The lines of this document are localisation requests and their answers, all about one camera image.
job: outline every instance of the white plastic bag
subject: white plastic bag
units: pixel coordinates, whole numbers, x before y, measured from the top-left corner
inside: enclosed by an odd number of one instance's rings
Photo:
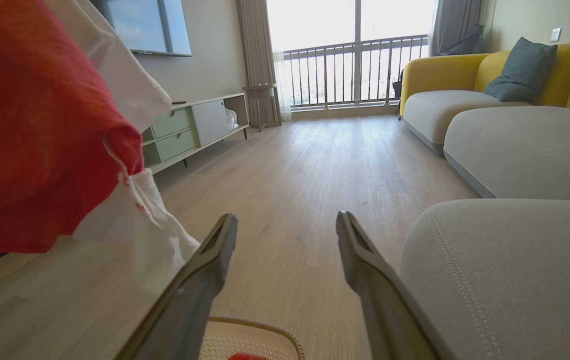
[[[229,130],[232,131],[238,128],[239,122],[237,121],[238,118],[237,112],[235,112],[234,110],[230,110],[226,107],[225,114],[227,114],[227,125],[229,126]]]

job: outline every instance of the baseboard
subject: baseboard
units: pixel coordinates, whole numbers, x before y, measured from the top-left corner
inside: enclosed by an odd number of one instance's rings
[[[316,109],[294,111],[291,113],[291,119],[318,120],[341,117],[394,116],[396,110],[396,105],[344,107],[339,109]]]
[[[276,126],[281,126],[281,125],[283,125],[282,122],[271,122],[271,123],[263,123],[262,127],[263,128],[274,128]],[[253,124],[249,125],[249,127],[252,129],[258,129],[258,124],[253,123]]]

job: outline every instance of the sofa stitching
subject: sofa stitching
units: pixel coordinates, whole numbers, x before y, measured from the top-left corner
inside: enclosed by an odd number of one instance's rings
[[[436,216],[434,215],[434,207],[432,207],[431,209],[431,218],[432,221],[434,223],[434,225],[436,226],[436,230],[438,230],[438,234],[440,235],[440,237],[443,239],[443,242],[445,243],[445,246],[447,246],[447,250],[449,251],[449,255],[451,256],[452,260],[454,260],[454,264],[456,265],[456,269],[458,270],[458,274],[459,276],[463,279],[463,284],[465,284],[465,287],[467,288],[467,291],[469,292],[472,301],[474,303],[475,309],[478,311],[478,313],[480,314],[480,317],[483,319],[484,322],[484,327],[487,330],[487,333],[489,333],[489,336],[491,337],[491,342],[493,342],[493,346],[496,348],[496,353],[497,355],[502,359],[503,356],[501,354],[501,350],[498,347],[498,344],[496,343],[496,339],[494,338],[494,335],[492,333],[492,331],[489,328],[489,324],[487,323],[487,320],[485,318],[485,315],[483,314],[483,311],[481,310],[479,303],[477,302],[476,297],[474,296],[474,292],[472,292],[472,289],[470,287],[470,284],[468,284],[467,279],[465,278],[465,274],[463,273],[463,271],[461,270],[461,266],[459,265],[458,260],[456,259],[456,256],[454,256],[454,251],[452,251],[452,248],[450,246],[450,243],[447,241],[447,239],[445,239],[445,235],[443,235],[443,231],[441,231],[441,227],[439,226],[438,221],[436,221]]]
[[[509,137],[512,137],[512,138],[514,138],[514,139],[516,139],[516,140],[518,140],[518,141],[521,141],[521,142],[523,142],[523,143],[525,143],[525,144],[529,144],[530,146],[533,146],[534,148],[537,148],[537,149],[543,151],[544,153],[547,153],[548,155],[551,155],[552,157],[554,157],[554,158],[560,160],[561,162],[564,162],[564,163],[566,163],[567,165],[570,166],[570,159],[567,159],[566,157],[563,157],[563,156],[561,156],[561,155],[559,155],[559,154],[557,154],[557,153],[555,153],[555,152],[553,152],[553,151],[551,151],[551,150],[547,150],[547,148],[544,148],[543,146],[536,145],[535,143],[532,143],[531,141],[527,141],[527,140],[523,139],[522,137],[518,137],[518,136],[516,136],[515,134],[511,134],[511,133],[509,133],[509,132],[507,132],[507,131],[505,131],[505,130],[500,130],[500,129],[497,129],[497,128],[493,127],[493,126],[487,125],[486,123],[481,122],[481,121],[478,121],[478,120],[475,119],[475,118],[471,118],[471,117],[467,116],[466,114],[459,114],[459,116],[464,117],[464,118],[466,118],[466,119],[469,119],[469,120],[471,120],[471,121],[475,121],[475,122],[479,123],[480,125],[484,125],[484,126],[486,126],[487,128],[490,128],[490,129],[492,129],[492,130],[496,130],[496,132],[503,133],[503,134],[505,134],[505,135],[507,135],[507,136],[509,136]]]
[[[434,222],[436,221],[436,218],[434,218],[434,207],[433,206],[427,210],[427,222],[429,223],[429,227],[431,227],[431,230],[433,231],[434,236],[436,237],[436,240],[438,240],[438,245],[440,246],[440,250],[442,251],[443,255],[445,255],[445,260],[447,261],[447,264],[449,265],[449,269],[451,271],[451,274],[454,276],[454,280],[456,280],[456,284],[458,284],[458,288],[460,290],[460,293],[463,295],[463,299],[465,300],[465,303],[467,305],[467,309],[469,310],[469,313],[472,315],[472,319],[474,320],[476,328],[478,329],[478,333],[480,334],[481,339],[483,340],[485,350],[487,350],[487,355],[489,355],[491,358],[492,353],[490,352],[489,347],[487,346],[487,341],[486,341],[485,335],[483,335],[483,330],[481,329],[481,326],[479,325],[479,321],[477,320],[477,316],[475,315],[474,311],[472,310],[472,307],[470,306],[470,300],[468,299],[468,296],[465,293],[465,290],[463,289],[463,285],[461,285],[461,280],[459,279],[457,272],[454,270],[454,266],[452,265],[452,262],[450,260],[450,255],[447,253],[447,251],[445,251],[445,248],[443,247],[443,242],[441,241],[441,236],[439,236],[439,234],[436,233],[436,228],[434,227],[434,223],[432,220],[434,220]]]

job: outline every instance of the wall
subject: wall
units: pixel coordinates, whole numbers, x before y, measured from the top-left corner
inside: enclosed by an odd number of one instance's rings
[[[243,92],[245,55],[236,0],[182,0],[192,57],[136,55],[174,101]]]
[[[570,0],[487,0],[484,34],[488,51],[511,50],[521,37],[552,44],[552,29],[563,28],[570,43]]]

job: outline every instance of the green drawer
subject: green drawer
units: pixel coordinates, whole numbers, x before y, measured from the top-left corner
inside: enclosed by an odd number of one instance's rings
[[[156,123],[152,127],[154,128],[154,136],[158,139],[191,128],[193,123],[192,110],[185,108],[170,112],[167,116],[156,118]]]
[[[161,154],[161,159],[166,161],[187,150],[196,148],[196,143],[196,132],[189,129],[157,141],[156,145]]]

